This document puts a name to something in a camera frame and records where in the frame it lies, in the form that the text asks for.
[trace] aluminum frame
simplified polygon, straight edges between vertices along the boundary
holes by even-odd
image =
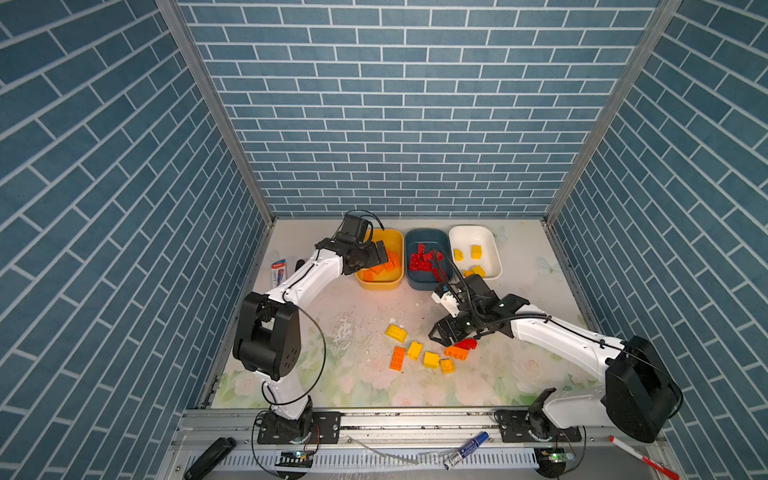
[[[408,448],[439,450],[457,448],[481,430],[490,435],[483,445],[486,453],[514,447],[547,447],[552,442],[504,443],[498,423],[493,418],[497,409],[525,409],[525,407],[434,407],[434,408],[377,408],[377,409],[316,409],[316,412],[341,412],[339,443],[324,444],[323,449],[354,450],[360,445],[349,437],[373,449]],[[250,433],[259,409],[216,409],[184,411],[178,430],[158,472],[157,478],[181,480],[189,458],[199,455],[219,437],[232,437],[236,451],[250,450]],[[626,438],[616,428],[587,429],[588,446],[610,445],[610,435]],[[629,445],[649,446],[633,439]],[[654,444],[658,452],[668,451],[665,438]],[[282,446],[254,444],[258,452],[281,449]],[[677,467],[672,462],[668,465]]]
[[[640,41],[637,43],[637,47],[632,51],[627,60],[627,64],[624,70],[621,72],[616,85],[608,95],[608,100],[605,102],[605,106],[600,110],[598,118],[594,121],[592,130],[589,131],[587,137],[584,139],[584,143],[581,145],[581,149],[571,169],[565,175],[563,184],[558,189],[558,192],[554,195],[554,199],[544,215],[544,219],[547,224],[553,224],[560,212],[565,206],[565,202],[568,201],[568,197],[571,192],[576,188],[576,184],[587,169],[589,162],[592,161],[592,155],[598,149],[600,142],[603,141],[605,134],[608,132],[608,128],[614,121],[616,114],[619,112],[619,108],[624,103],[624,99],[629,95],[634,82],[640,73],[643,71],[650,54],[653,53],[656,45],[661,40],[661,35],[667,26],[672,21],[675,12],[682,0],[660,0],[659,5],[654,10],[648,19],[648,23],[645,26]]]
[[[165,23],[168,25],[168,30],[170,30],[171,36],[176,41],[181,56],[184,57],[184,61],[190,69],[190,73],[192,74],[192,78],[194,79],[197,88],[200,90],[200,94],[203,95],[203,100],[205,100],[206,105],[208,105],[211,117],[213,117],[214,123],[219,128],[221,137],[224,139],[224,143],[227,144],[227,148],[229,148],[230,153],[232,154],[232,159],[237,166],[237,170],[240,172],[240,176],[243,177],[253,201],[256,203],[259,212],[261,212],[266,220],[267,226],[273,226],[275,216],[256,181],[256,176],[253,173],[253,168],[250,166],[248,156],[243,149],[243,145],[240,143],[240,139],[237,138],[230,116],[227,114],[227,110],[224,108],[224,103],[221,101],[221,97],[219,97],[216,87],[214,86],[214,81],[211,79],[208,69],[205,66],[203,56],[195,45],[192,31],[190,30],[189,25],[187,25],[187,21],[184,19],[184,13],[182,13],[178,1],[156,0],[156,3],[157,7],[160,9],[160,14],[163,16],[163,20],[165,20]]]

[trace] white marker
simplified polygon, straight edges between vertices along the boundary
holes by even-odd
[[[611,442],[616,445],[618,448],[624,450],[626,453],[632,455],[633,457],[637,458],[638,460],[642,460],[643,462],[647,463],[648,465],[652,466],[659,472],[665,474],[667,477],[672,478],[672,480],[680,480],[680,476],[672,472],[671,470],[666,469],[665,467],[662,467],[661,465],[657,464],[647,456],[643,455],[642,453],[638,452],[637,450],[633,449],[626,443],[622,442],[621,440],[617,439],[613,435],[610,437]]]

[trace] brick wall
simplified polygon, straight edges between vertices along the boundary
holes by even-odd
[[[556,223],[685,392],[689,478],[768,478],[768,2],[684,0]]]
[[[153,0],[0,3],[0,478],[154,474],[262,230]]]
[[[657,0],[181,3],[278,214],[540,217]]]

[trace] cable tray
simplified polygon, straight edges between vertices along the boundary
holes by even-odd
[[[278,451],[257,452],[256,456],[261,465],[275,470],[275,462],[281,452],[287,452],[290,449],[281,449]],[[362,472],[397,472],[402,470],[443,470],[442,458],[429,453],[419,453],[415,449],[379,449],[382,453],[397,455],[410,460],[420,462],[413,465],[403,462],[396,458],[377,455],[365,449],[334,449],[320,452],[315,456],[312,468],[309,472],[314,473],[362,473]],[[196,452],[187,463],[189,468],[202,452]],[[283,465],[286,464],[286,457],[280,459]],[[510,469],[510,468],[538,468],[534,449],[516,447],[516,448],[493,448],[480,449],[473,453],[464,461],[454,467],[456,469]],[[282,472],[308,472],[307,468],[280,466],[278,469]],[[214,470],[219,472],[243,472],[251,470],[260,470],[259,466],[253,460],[253,455],[248,450],[235,451],[229,454]]]

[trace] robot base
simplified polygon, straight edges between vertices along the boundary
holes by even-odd
[[[289,445],[291,443],[339,443],[341,412],[313,412],[310,400],[301,416],[289,420],[275,412],[264,414],[259,427],[257,443],[260,445]]]

